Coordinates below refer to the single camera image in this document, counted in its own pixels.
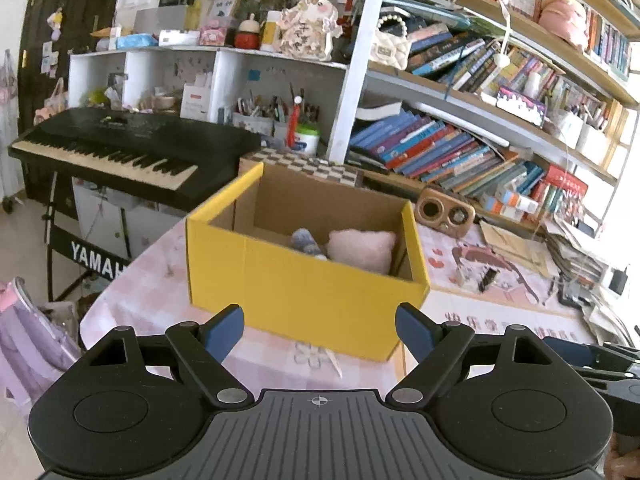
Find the light blue patterned sock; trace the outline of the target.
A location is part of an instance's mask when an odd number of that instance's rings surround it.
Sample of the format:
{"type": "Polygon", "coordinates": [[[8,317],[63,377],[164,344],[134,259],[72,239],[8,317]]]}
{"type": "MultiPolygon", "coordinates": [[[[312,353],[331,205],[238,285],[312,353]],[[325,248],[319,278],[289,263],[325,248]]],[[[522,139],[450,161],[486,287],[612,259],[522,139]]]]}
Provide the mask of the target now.
{"type": "Polygon", "coordinates": [[[292,248],[298,252],[302,252],[304,255],[314,257],[323,261],[328,260],[323,249],[316,242],[314,237],[305,228],[296,230],[291,236],[292,248]]]}

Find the black power adapter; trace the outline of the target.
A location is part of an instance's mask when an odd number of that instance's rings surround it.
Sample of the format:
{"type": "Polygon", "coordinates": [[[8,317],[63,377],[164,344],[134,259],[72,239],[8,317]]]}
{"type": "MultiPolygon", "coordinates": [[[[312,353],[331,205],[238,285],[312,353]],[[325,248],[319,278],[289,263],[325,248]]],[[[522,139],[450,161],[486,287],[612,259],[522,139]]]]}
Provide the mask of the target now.
{"type": "Polygon", "coordinates": [[[608,288],[615,292],[618,296],[622,296],[628,280],[627,270],[614,269],[612,278],[608,288]]]}

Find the stack of papers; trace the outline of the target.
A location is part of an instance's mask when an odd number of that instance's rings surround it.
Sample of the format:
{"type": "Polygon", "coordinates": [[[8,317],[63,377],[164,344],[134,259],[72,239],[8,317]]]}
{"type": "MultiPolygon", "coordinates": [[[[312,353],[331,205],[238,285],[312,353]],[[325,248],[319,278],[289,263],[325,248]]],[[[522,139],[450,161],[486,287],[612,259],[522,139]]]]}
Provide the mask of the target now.
{"type": "Polygon", "coordinates": [[[561,272],[560,297],[582,314],[600,342],[639,345],[639,301],[631,298],[631,273],[620,255],[602,240],[552,218],[544,222],[546,242],[561,272]],[[622,296],[608,288],[614,269],[627,270],[622,296]]]}

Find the pink plush toy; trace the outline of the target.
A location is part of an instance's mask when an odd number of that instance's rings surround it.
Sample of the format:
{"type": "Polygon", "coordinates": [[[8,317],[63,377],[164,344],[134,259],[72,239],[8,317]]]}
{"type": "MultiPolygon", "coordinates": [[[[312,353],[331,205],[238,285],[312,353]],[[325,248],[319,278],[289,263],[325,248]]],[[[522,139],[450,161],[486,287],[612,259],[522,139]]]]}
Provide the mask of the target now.
{"type": "Polygon", "coordinates": [[[335,262],[354,268],[387,274],[393,260],[396,234],[387,231],[332,231],[326,253],[335,262]]]}

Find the brown retro radio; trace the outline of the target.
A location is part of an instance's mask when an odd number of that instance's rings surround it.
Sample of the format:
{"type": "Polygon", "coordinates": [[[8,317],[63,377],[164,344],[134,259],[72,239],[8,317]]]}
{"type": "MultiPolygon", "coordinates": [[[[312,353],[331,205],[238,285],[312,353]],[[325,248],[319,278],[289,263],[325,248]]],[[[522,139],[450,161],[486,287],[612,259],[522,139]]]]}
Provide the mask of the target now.
{"type": "Polygon", "coordinates": [[[416,201],[414,218],[421,226],[454,238],[468,234],[475,220],[475,208],[457,195],[426,186],[416,201]]]}

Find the brown paper envelopes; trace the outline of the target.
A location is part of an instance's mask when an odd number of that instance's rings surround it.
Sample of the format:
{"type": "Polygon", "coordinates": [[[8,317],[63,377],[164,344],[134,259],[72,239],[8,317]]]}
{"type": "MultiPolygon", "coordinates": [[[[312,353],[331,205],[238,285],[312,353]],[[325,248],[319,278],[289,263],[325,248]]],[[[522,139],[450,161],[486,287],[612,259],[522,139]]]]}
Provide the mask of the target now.
{"type": "Polygon", "coordinates": [[[544,278],[557,278],[560,275],[560,269],[554,263],[546,244],[526,240],[485,221],[480,222],[480,230],[485,243],[503,257],[537,272],[544,278]]]}

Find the yellow cardboard box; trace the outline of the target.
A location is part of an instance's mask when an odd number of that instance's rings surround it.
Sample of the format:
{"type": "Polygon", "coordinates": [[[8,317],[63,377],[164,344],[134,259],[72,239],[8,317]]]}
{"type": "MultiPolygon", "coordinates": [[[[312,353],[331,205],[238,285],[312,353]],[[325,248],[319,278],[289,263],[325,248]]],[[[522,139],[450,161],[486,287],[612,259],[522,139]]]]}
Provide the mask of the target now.
{"type": "Polygon", "coordinates": [[[398,345],[396,308],[431,288],[408,200],[265,164],[188,215],[186,268],[195,307],[238,304],[251,328],[378,362],[398,345]],[[393,232],[390,272],[304,255],[291,245],[299,228],[320,244],[332,231],[393,232]]]}

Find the keyboard stand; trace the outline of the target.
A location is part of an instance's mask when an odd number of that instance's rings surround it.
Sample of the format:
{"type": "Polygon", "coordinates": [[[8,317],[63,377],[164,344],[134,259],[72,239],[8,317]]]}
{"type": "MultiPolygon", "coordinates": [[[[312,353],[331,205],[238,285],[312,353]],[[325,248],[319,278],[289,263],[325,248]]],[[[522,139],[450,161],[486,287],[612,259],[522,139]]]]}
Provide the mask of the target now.
{"type": "Polygon", "coordinates": [[[85,238],[72,234],[55,223],[56,212],[58,211],[58,173],[55,171],[52,176],[47,209],[42,220],[44,222],[44,244],[46,244],[46,279],[47,298],[50,302],[63,301],[72,292],[78,289],[87,278],[99,276],[109,282],[114,281],[131,262],[131,252],[128,240],[128,233],[124,231],[126,257],[121,257],[114,252],[90,243],[85,238]],[[75,278],[62,292],[54,292],[53,255],[58,254],[67,260],[77,264],[81,271],[78,278],[75,278]]]}

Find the orange white medicine box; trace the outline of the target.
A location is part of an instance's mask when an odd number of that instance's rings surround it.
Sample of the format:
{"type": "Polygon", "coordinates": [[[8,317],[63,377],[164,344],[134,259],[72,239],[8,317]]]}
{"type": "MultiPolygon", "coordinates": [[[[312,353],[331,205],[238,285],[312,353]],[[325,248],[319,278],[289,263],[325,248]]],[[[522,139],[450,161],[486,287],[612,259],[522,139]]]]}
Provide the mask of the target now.
{"type": "Polygon", "coordinates": [[[526,214],[536,214],[539,203],[530,197],[510,190],[497,191],[495,198],[505,207],[510,207],[526,214]]]}

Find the row of leaning books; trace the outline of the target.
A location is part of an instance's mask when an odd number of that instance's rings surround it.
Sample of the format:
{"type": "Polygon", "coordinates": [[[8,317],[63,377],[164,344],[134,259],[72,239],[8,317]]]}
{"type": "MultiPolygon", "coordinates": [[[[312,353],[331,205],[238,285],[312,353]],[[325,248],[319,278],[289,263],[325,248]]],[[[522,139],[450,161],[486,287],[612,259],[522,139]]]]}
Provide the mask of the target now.
{"type": "Polygon", "coordinates": [[[515,222],[585,219],[588,185],[566,162],[555,164],[497,143],[487,133],[461,128],[401,106],[378,117],[356,119],[346,162],[379,174],[434,186],[515,222]],[[536,214],[505,207],[497,191],[510,190],[539,203],[536,214]]]}

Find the black Yamaha keyboard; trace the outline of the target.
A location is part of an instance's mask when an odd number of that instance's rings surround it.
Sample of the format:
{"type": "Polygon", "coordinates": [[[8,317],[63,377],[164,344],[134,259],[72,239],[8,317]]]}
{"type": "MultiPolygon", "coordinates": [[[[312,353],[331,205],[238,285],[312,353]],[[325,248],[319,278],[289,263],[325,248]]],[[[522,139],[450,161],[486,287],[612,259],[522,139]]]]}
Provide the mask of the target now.
{"type": "Polygon", "coordinates": [[[236,178],[256,133],[162,114],[77,107],[27,130],[9,154],[99,186],[191,211],[236,178]]]}

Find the wooden chessboard box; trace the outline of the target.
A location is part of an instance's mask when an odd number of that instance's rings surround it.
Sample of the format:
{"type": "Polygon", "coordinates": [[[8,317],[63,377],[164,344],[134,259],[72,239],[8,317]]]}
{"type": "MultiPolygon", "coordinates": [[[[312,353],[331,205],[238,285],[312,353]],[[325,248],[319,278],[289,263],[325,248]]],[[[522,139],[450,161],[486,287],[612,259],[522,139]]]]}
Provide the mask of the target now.
{"type": "Polygon", "coordinates": [[[242,156],[239,163],[239,174],[245,174],[258,164],[281,166],[317,180],[341,183],[353,188],[360,188],[362,185],[363,176],[358,169],[336,162],[327,162],[322,158],[278,151],[274,148],[262,148],[257,152],[242,156]]]}

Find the green lid white jar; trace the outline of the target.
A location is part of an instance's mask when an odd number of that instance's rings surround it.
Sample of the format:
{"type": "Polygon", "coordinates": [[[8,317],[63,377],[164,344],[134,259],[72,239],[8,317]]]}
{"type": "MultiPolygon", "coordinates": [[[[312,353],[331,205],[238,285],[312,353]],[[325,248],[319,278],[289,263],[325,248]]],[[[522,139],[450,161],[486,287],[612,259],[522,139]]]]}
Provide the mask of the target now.
{"type": "Polygon", "coordinates": [[[307,156],[317,154],[320,131],[316,125],[298,124],[294,134],[293,150],[307,156]]]}

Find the red pen figure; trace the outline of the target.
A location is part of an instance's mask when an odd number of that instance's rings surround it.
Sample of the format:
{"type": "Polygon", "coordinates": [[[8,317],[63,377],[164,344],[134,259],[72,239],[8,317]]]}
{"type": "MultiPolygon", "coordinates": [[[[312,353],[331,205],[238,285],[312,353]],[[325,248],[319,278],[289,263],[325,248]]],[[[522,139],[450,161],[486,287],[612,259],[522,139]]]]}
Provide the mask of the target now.
{"type": "Polygon", "coordinates": [[[288,148],[294,148],[296,140],[296,128],[300,115],[300,106],[303,99],[301,96],[294,96],[293,107],[291,110],[290,118],[288,118],[288,133],[286,134],[286,146],[288,148]]]}

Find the white pearl handbag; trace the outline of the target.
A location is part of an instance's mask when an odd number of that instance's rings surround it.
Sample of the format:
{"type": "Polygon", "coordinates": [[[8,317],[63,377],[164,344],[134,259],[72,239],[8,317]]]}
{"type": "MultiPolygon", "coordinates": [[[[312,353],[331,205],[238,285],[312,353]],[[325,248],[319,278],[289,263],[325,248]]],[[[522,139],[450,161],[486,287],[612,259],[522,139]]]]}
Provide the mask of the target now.
{"type": "Polygon", "coordinates": [[[408,29],[404,19],[398,14],[388,14],[378,19],[369,60],[384,66],[406,70],[412,42],[408,39],[408,29]],[[400,35],[383,32],[387,22],[400,26],[400,35]]]}

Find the pink white ornament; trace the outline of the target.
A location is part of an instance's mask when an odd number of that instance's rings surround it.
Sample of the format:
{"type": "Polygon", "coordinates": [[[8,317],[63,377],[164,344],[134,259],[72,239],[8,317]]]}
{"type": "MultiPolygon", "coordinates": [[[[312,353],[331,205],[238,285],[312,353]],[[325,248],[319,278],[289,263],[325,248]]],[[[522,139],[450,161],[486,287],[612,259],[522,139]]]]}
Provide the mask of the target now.
{"type": "Polygon", "coordinates": [[[300,0],[281,13],[280,52],[290,58],[330,62],[333,40],[343,33],[337,20],[337,8],[329,0],[300,0]]]}

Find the white bookshelf frame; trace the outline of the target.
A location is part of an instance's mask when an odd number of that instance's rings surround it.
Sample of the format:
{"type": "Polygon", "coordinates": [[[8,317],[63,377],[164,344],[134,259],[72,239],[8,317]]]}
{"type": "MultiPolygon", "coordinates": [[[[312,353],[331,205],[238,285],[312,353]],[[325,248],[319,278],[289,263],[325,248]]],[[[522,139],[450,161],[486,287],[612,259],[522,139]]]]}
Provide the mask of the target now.
{"type": "Polygon", "coordinates": [[[570,168],[582,167],[612,190],[618,189],[620,180],[608,170],[529,122],[448,84],[371,61],[383,1],[364,0],[363,19],[349,63],[300,60],[278,52],[232,47],[169,46],[74,54],[70,57],[68,105],[86,105],[90,93],[104,88],[111,74],[122,73],[122,106],[132,112],[155,89],[167,87],[171,81],[184,84],[186,77],[176,74],[177,67],[189,67],[205,58],[212,73],[205,93],[206,122],[218,122],[224,110],[244,94],[289,96],[294,90],[304,90],[306,98],[320,106],[320,131],[326,140],[320,153],[331,162],[344,162],[346,158],[361,98],[366,93],[386,94],[422,103],[430,114],[476,134],[487,134],[492,140],[530,148],[570,168]]]}

